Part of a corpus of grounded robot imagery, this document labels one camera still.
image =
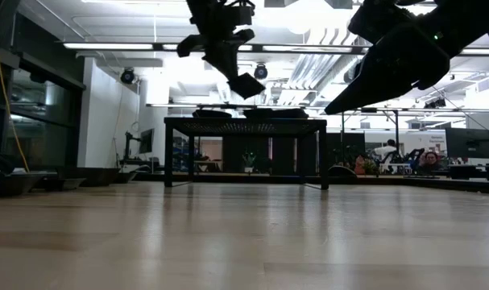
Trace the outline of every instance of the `security camera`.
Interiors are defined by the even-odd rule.
[[[138,81],[138,77],[135,75],[134,68],[125,68],[121,75],[121,82],[126,85],[133,85]]]
[[[265,64],[257,64],[257,68],[255,69],[255,78],[257,80],[267,78],[267,68]]]

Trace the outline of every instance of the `wooden floor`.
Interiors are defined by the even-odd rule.
[[[489,289],[489,196],[135,183],[0,200],[11,289]]]

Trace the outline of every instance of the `green plant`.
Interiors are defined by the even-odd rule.
[[[363,168],[367,175],[379,175],[380,173],[379,167],[371,159],[364,160]]]
[[[255,166],[255,159],[256,159],[256,156],[252,153],[244,153],[244,155],[242,155],[242,159],[244,160],[244,167],[245,168],[252,168]]]

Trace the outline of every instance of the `woman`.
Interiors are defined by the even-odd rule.
[[[435,152],[427,152],[420,158],[420,167],[418,174],[432,175],[433,172],[441,170],[439,157]]]

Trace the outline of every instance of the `glass window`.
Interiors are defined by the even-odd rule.
[[[14,108],[49,118],[73,122],[76,102],[73,94],[53,82],[24,70],[14,71],[11,102]]]
[[[67,152],[73,139],[71,129],[16,114],[12,114],[11,118],[17,130],[20,146],[30,165],[66,165]],[[7,131],[4,153],[12,156],[18,166],[22,164],[11,127]]]

